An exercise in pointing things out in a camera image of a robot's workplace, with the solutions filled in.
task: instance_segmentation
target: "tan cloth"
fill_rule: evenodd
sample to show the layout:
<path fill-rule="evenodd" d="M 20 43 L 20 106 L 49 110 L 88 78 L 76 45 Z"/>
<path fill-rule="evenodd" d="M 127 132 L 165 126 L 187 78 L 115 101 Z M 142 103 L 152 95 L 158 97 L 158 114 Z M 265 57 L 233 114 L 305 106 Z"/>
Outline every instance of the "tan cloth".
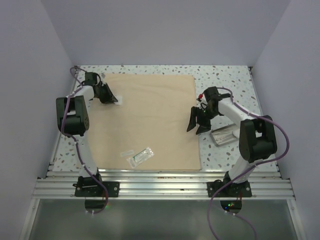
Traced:
<path fill-rule="evenodd" d="M 147 147 L 154 156 L 134 169 L 201 168 L 198 136 L 186 132 L 196 104 L 191 75 L 106 74 L 104 80 L 123 99 L 120 106 L 96 98 L 91 104 L 88 141 L 98 168 L 132 170 L 127 158 Z"/>

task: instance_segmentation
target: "gray floor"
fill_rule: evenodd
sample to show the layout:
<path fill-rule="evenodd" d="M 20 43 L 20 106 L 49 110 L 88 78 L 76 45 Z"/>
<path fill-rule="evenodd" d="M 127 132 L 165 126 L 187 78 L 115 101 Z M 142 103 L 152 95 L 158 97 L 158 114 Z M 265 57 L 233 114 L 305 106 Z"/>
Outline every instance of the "gray floor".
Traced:
<path fill-rule="evenodd" d="M 42 200 L 31 240 L 207 240 L 214 239 L 207 224 L 209 201 L 110 200 L 93 218 L 83 200 Z M 211 209 L 211 221 L 223 240 L 253 240 L 242 220 Z M 247 200 L 239 213 L 256 228 L 259 240 L 295 240 L 285 200 Z"/>

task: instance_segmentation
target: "gray wall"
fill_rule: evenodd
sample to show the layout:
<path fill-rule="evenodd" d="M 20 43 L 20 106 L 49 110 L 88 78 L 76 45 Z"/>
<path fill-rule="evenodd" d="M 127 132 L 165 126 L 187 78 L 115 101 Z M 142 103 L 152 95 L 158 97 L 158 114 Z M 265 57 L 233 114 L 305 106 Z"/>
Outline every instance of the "gray wall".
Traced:
<path fill-rule="evenodd" d="M 291 148 L 280 170 L 291 178 L 309 239 L 319 239 L 319 0 L 291 0 L 253 68 L 253 80 L 263 112 L 289 135 Z M 278 144 L 283 151 L 283 139 Z"/>
<path fill-rule="evenodd" d="M 39 0 L 0 7 L 0 239 L 18 239 L 57 134 L 55 98 L 71 89 L 68 58 Z"/>
<path fill-rule="evenodd" d="M 290 0 L 42 0 L 75 64 L 252 66 Z"/>

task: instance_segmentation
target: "clear plastic piece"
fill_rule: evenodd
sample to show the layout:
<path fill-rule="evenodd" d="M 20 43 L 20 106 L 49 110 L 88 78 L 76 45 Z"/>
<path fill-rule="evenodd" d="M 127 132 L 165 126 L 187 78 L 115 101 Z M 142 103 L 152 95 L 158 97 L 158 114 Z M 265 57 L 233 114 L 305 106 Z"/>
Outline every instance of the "clear plastic piece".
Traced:
<path fill-rule="evenodd" d="M 132 168 L 135 168 L 142 164 L 144 161 L 148 160 L 149 158 L 153 157 L 155 154 L 151 150 L 150 147 L 147 147 L 143 151 L 139 152 L 137 155 L 130 157 L 127 159 L 128 163 Z"/>

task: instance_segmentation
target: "metal frame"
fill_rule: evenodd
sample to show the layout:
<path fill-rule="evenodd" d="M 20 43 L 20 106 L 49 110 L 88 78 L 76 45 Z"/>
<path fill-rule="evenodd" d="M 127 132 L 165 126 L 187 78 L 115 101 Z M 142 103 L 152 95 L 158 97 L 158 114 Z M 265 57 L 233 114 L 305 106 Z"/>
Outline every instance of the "metal frame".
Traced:
<path fill-rule="evenodd" d="M 53 161 L 59 145 L 61 133 L 56 139 L 52 151 Z M 31 204 L 21 231 L 20 240 L 27 240 L 36 218 L 40 199 L 70 199 L 74 197 L 78 172 L 53 172 L 54 162 L 50 162 L 45 179 L 38 179 L 35 185 Z M 207 182 L 222 180 L 225 172 L 201 171 L 133 171 L 99 169 L 103 181 L 120 182 L 117 200 L 209 200 Z M 249 177 L 252 197 L 250 200 L 287 200 L 292 222 L 299 240 L 305 240 L 306 235 L 297 212 L 295 196 L 290 180 L 283 180 L 280 172 L 253 172 Z M 230 198 L 215 198 L 216 201 Z"/>

